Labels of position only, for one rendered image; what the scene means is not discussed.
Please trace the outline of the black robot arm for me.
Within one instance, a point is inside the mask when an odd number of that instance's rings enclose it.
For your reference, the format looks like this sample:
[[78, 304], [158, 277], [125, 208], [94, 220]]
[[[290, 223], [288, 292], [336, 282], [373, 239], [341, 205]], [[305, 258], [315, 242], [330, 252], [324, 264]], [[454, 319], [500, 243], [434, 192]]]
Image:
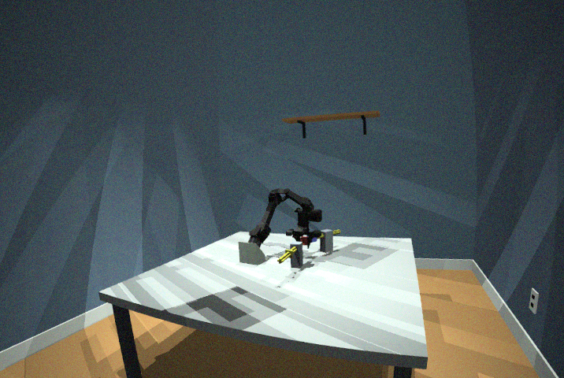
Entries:
[[[280, 194], [285, 194], [281, 197]], [[249, 232], [250, 238], [249, 243], [256, 243], [260, 248], [261, 243], [268, 238], [271, 229], [269, 227], [270, 221], [273, 217], [276, 206], [281, 202], [284, 202], [287, 198], [298, 203], [303, 209], [297, 208], [294, 212], [298, 213], [298, 221], [322, 221], [322, 211], [321, 209], [314, 209], [313, 203], [309, 198], [301, 197], [295, 192], [291, 191], [289, 188], [286, 189], [275, 189], [269, 192], [269, 204], [266, 208], [265, 214], [262, 218], [261, 223], [257, 224], [256, 228]], [[295, 236], [303, 237], [308, 233], [308, 227], [298, 226], [295, 230]]]

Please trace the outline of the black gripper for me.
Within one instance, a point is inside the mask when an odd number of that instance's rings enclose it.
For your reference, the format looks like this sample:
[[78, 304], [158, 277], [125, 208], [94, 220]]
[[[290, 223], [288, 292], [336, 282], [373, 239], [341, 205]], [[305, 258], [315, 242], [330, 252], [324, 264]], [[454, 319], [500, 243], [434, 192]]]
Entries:
[[[298, 225], [299, 226], [306, 226], [308, 227], [308, 233], [307, 235], [309, 237], [308, 238], [308, 249], [310, 248], [310, 244], [311, 241], [314, 237], [319, 237], [321, 235], [321, 230], [320, 231], [313, 231], [313, 232], [309, 232], [309, 221], [298, 221]], [[296, 241], [300, 242], [300, 236], [295, 236], [295, 232], [294, 229], [289, 229], [288, 231], [286, 231], [286, 236], [292, 236], [292, 238], [294, 238]]]

